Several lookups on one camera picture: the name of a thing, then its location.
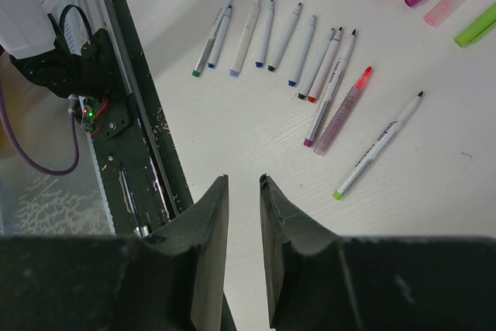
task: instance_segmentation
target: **white plastic housing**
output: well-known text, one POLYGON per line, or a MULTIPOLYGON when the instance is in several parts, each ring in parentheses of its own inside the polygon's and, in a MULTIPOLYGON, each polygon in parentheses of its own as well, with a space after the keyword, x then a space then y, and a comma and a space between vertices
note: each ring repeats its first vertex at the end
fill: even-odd
POLYGON ((17 59, 54 48, 55 32, 36 0, 0 0, 0 44, 17 59))

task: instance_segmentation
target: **marker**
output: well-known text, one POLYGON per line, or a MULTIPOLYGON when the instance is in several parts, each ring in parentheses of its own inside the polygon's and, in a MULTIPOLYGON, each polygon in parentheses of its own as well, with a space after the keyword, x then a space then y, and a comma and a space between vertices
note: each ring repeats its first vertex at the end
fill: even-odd
POLYGON ((313 82, 312 89, 310 90, 310 93, 308 93, 308 100, 310 102, 315 102, 320 96, 320 92, 324 86, 324 82, 326 81, 327 74, 329 73, 329 69, 334 61, 334 56, 339 48, 342 34, 343 28, 340 27, 331 40, 331 44, 329 45, 327 53, 324 56, 324 61, 322 62, 322 65, 320 65, 319 72, 313 82))
POLYGON ((402 112, 396 117, 396 119, 389 123, 386 129, 377 138, 375 143, 369 147, 369 150, 358 160, 350 174, 344 179, 341 186, 334 192, 333 197, 340 201, 351 188, 360 180, 365 171, 374 164, 375 160, 382 154, 384 149, 391 143, 391 141, 396 137, 396 135, 403 128, 405 123, 410 119, 410 117, 417 110, 422 100, 424 92, 420 92, 416 95, 410 103, 403 109, 402 112))
POLYGON ((455 43, 460 47, 475 43, 496 26, 496 2, 486 9, 456 38, 455 43))
POLYGON ((332 106, 332 101, 334 100, 339 83, 341 82, 341 78, 343 77, 344 71, 346 69, 346 65, 348 64, 348 60, 350 59, 353 45, 355 44, 356 33, 356 30, 351 33, 350 38, 348 39, 348 45, 344 49, 341 57, 334 67, 334 71, 332 72, 331 80, 329 81, 327 89, 325 90, 324 97, 322 98, 322 100, 320 100, 317 113, 315 114, 313 122, 310 125, 310 129, 308 130, 307 136, 305 137, 305 141, 303 144, 306 147, 313 146, 315 137, 317 135, 317 132, 319 131, 320 124, 326 116, 327 111, 332 106))
POLYGON ((227 8, 231 5, 232 2, 233 0, 226 0, 226 3, 224 4, 224 8, 221 8, 219 10, 217 17, 215 18, 214 24, 212 25, 212 29, 210 30, 210 35, 208 36, 207 45, 205 46, 205 49, 203 50, 203 53, 201 54, 200 59, 198 60, 195 69, 193 70, 194 77, 199 77, 200 74, 202 73, 203 67, 205 67, 208 57, 212 52, 212 48, 214 47, 215 39, 217 38, 217 33, 219 32, 220 22, 222 21, 222 17, 226 13, 227 8))
POLYGON ((272 61, 269 63, 269 67, 268 67, 269 71, 274 71, 277 69, 277 66, 281 61, 281 57, 284 53, 284 50, 288 45, 289 38, 291 38, 291 34, 293 33, 293 29, 295 28, 296 23, 300 18, 300 13, 301 13, 301 3, 298 3, 298 5, 296 6, 296 8, 294 9, 293 13, 290 16, 289 21, 286 24, 286 27, 284 28, 281 38, 279 39, 279 44, 277 45, 276 53, 272 57, 272 61))
POLYGON ((226 37, 227 27, 229 26, 229 22, 231 21, 231 12, 233 7, 230 5, 227 8, 227 12, 222 18, 219 27, 219 33, 217 34, 217 39, 215 39, 214 47, 212 49, 212 53, 210 54, 210 59, 208 59, 208 67, 213 69, 215 64, 217 64, 217 59, 219 58, 220 49, 222 48, 222 44, 224 43, 224 38, 226 37))
POLYGON ((315 58, 312 61, 312 65, 310 66, 310 71, 308 72, 308 76, 300 88, 300 92, 298 93, 298 98, 301 100, 305 100, 308 93, 310 92, 310 88, 312 88, 313 81, 315 80, 315 76, 319 72, 320 65, 324 60, 324 57, 329 49, 329 44, 331 43, 331 39, 334 36, 334 29, 331 29, 329 33, 325 36, 322 44, 320 45, 320 49, 315 55, 315 58))
POLYGON ((350 117, 351 112, 360 99, 360 96, 363 93, 363 88, 365 87, 365 83, 367 83, 371 72, 372 67, 368 67, 360 76, 356 84, 350 89, 348 95, 346 95, 343 102, 341 103, 338 111, 336 112, 336 114, 334 114, 331 122, 315 144, 315 149, 313 150, 315 154, 322 156, 327 153, 327 150, 329 150, 329 148, 331 147, 332 142, 338 136, 339 131, 342 129, 344 123, 346 123, 346 121, 350 117))
POLYGON ((272 18, 274 17, 274 0, 270 0, 265 15, 265 23, 263 25, 262 43, 258 50, 258 57, 255 62, 256 67, 262 67, 265 63, 265 55, 267 54, 267 46, 269 45, 270 29, 272 28, 272 18))
POLYGON ((251 36, 255 30, 255 25, 257 24, 258 14, 260 13, 260 0, 253 0, 250 8, 250 13, 248 13, 248 18, 246 19, 245 27, 243 28, 243 33, 241 34, 241 39, 239 39, 238 49, 234 55, 234 60, 232 61, 231 68, 229 69, 229 75, 232 77, 237 77, 241 71, 241 66, 246 56, 246 51, 250 45, 251 36))
POLYGON ((315 31, 315 24, 317 22, 317 17, 310 17, 308 21, 307 29, 305 31, 305 38, 301 44, 301 49, 298 52, 296 61, 294 63, 293 72, 289 77, 289 85, 295 87, 298 84, 300 78, 301 69, 303 68, 303 63, 305 62, 305 57, 307 57, 308 48, 310 47, 310 42, 312 41, 313 32, 315 31))

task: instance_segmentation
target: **white marker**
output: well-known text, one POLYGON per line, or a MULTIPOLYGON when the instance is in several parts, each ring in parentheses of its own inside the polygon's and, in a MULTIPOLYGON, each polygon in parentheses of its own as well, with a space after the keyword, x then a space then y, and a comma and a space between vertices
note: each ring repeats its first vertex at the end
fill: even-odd
POLYGON ((341 57, 339 58, 336 66, 334 67, 334 71, 331 75, 331 80, 325 90, 324 97, 320 100, 319 108, 317 109, 317 113, 313 119, 312 124, 310 125, 310 129, 308 130, 308 134, 305 137, 304 145, 306 147, 312 147, 315 142, 315 137, 317 132, 319 131, 322 120, 326 116, 326 113, 330 109, 332 105, 332 101, 336 96, 336 92, 338 90, 339 83, 341 82, 341 78, 343 77, 343 73, 346 69, 346 65, 348 64, 348 60, 350 59, 351 51, 353 50, 353 45, 355 44, 355 34, 357 33, 354 30, 350 38, 348 38, 348 45, 344 49, 341 57))
POLYGON ((232 61, 233 63, 229 69, 229 75, 232 77, 237 77, 241 71, 241 66, 245 60, 246 52, 248 51, 248 46, 250 45, 251 36, 253 35, 253 30, 255 29, 255 24, 257 23, 259 13, 260 0, 253 0, 250 13, 248 13, 248 19, 246 20, 243 33, 241 34, 241 39, 239 40, 236 55, 234 56, 234 60, 232 61))
POLYGON ((215 64, 217 64, 217 59, 219 58, 220 49, 222 48, 222 44, 224 43, 224 38, 226 37, 227 27, 229 26, 229 22, 231 21, 231 12, 233 11, 233 7, 230 5, 227 8, 227 12, 222 18, 220 22, 219 32, 217 33, 217 38, 215 39, 214 47, 212 52, 210 53, 210 59, 208 59, 208 67, 213 69, 215 64))
POLYGON ((375 140, 375 143, 369 147, 369 150, 358 160, 350 174, 345 178, 341 186, 334 192, 334 198, 338 201, 346 195, 350 189, 360 180, 365 171, 374 164, 375 160, 382 154, 384 149, 391 143, 391 141, 396 137, 398 132, 403 128, 405 123, 410 119, 410 117, 417 110, 422 100, 424 92, 420 92, 416 95, 410 103, 399 113, 396 119, 389 123, 386 129, 381 133, 379 138, 375 140))
POLYGON ((212 48, 214 47, 215 39, 217 38, 217 33, 219 32, 220 22, 222 21, 223 16, 226 14, 227 8, 231 5, 233 0, 226 0, 224 7, 219 10, 217 17, 215 18, 214 24, 212 25, 212 29, 210 30, 210 34, 208 35, 207 45, 203 50, 203 53, 198 60, 195 69, 193 70, 193 76, 199 77, 203 71, 203 67, 207 63, 208 57, 212 52, 212 48))
POLYGON ((329 45, 329 49, 327 50, 326 56, 322 61, 322 65, 320 65, 319 72, 315 77, 315 80, 312 84, 312 89, 310 93, 308 93, 308 100, 310 102, 315 102, 317 98, 320 96, 320 92, 322 87, 324 86, 324 82, 326 81, 327 74, 329 73, 329 69, 331 68, 332 62, 334 61, 334 56, 339 48, 339 43, 341 42, 341 35, 343 34, 343 28, 340 27, 336 34, 331 40, 331 44, 329 45))
POLYGON ((286 24, 286 27, 284 28, 282 36, 279 39, 279 44, 277 45, 276 53, 274 54, 271 62, 269 63, 269 71, 276 70, 279 62, 281 61, 281 57, 284 54, 284 50, 286 49, 286 46, 288 45, 289 38, 291 38, 291 34, 293 33, 293 30, 295 29, 296 23, 298 22, 298 19, 300 18, 300 13, 301 13, 301 3, 299 3, 296 6, 296 8, 294 9, 293 13, 291 14, 291 16, 289 18, 288 23, 286 24))
POLYGON ((270 29, 272 28, 272 18, 274 17, 274 0, 270 0, 267 7, 267 14, 265 16, 265 23, 263 25, 262 43, 258 50, 258 57, 255 60, 256 67, 262 67, 265 63, 265 55, 267 53, 267 46, 269 45, 270 29))
POLYGON ((315 31, 316 23, 317 23, 317 17, 315 16, 310 17, 310 21, 308 21, 307 29, 305 31, 303 44, 301 45, 301 49, 298 52, 298 55, 296 56, 293 72, 289 77, 290 87, 295 87, 298 84, 298 80, 300 79, 301 69, 303 68, 303 63, 305 62, 305 58, 307 57, 308 48, 310 47, 310 42, 312 41, 313 32, 315 31))
POLYGON ((315 55, 315 58, 312 61, 312 65, 310 67, 310 71, 308 72, 308 76, 305 80, 305 83, 301 86, 300 92, 298 93, 298 98, 304 100, 308 93, 310 92, 310 88, 312 88, 313 81, 315 80, 315 76, 319 72, 320 65, 324 60, 324 57, 329 49, 329 44, 331 43, 331 39, 334 36, 334 29, 331 29, 329 33, 325 36, 322 44, 320 46, 319 51, 315 55))

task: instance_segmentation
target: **pink highlighter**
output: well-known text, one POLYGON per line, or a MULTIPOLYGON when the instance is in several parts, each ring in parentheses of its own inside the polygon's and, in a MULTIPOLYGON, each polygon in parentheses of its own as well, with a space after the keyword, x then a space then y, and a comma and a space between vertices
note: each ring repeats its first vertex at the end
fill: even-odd
POLYGON ((320 136, 319 140, 315 144, 315 149, 313 152, 318 155, 324 155, 327 153, 327 150, 332 145, 334 139, 338 136, 339 131, 346 123, 346 120, 350 116, 353 108, 357 104, 360 96, 363 93, 363 88, 365 87, 365 83, 367 82, 370 74, 372 73, 372 67, 368 67, 362 76, 358 79, 356 84, 350 89, 348 95, 344 98, 341 106, 339 107, 336 114, 334 114, 331 122, 327 125, 327 128, 320 136))

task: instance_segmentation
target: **green marker cap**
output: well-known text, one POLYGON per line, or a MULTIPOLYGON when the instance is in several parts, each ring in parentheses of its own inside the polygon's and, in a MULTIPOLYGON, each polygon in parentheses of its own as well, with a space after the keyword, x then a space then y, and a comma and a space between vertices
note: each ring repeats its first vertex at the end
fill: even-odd
POLYGON ((340 201, 343 199, 343 195, 339 193, 338 191, 334 191, 334 194, 332 195, 336 201, 340 201))
POLYGON ((482 13, 470 26, 455 38, 455 43, 460 47, 475 43, 496 26, 496 3, 482 13))

